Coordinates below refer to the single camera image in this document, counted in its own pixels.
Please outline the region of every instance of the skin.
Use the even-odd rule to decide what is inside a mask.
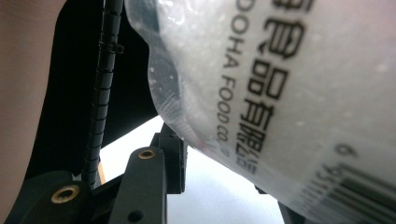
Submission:
[[[30,160],[50,70],[55,23],[66,0],[0,0],[0,223]]]

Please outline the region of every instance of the black cable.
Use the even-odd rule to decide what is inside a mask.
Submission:
[[[117,43],[123,0],[105,0],[102,14],[102,32],[99,41],[99,56],[96,80],[93,88],[92,112],[87,149],[81,179],[94,188],[106,125],[110,87],[113,79],[116,54],[123,52]]]

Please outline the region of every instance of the clear plastic packaging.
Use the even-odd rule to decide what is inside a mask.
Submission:
[[[125,6],[154,104],[190,146],[316,222],[395,220],[395,2]]]

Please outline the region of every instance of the barcode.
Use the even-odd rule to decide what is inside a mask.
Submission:
[[[311,216],[324,222],[396,223],[395,187],[351,166],[339,167],[343,180],[309,212]]]

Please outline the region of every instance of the white surface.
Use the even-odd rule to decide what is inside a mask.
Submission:
[[[121,175],[129,155],[149,145],[163,125],[152,119],[101,151],[106,181]],[[186,191],[168,195],[168,223],[284,223],[276,200],[260,195],[253,184],[189,148]]]

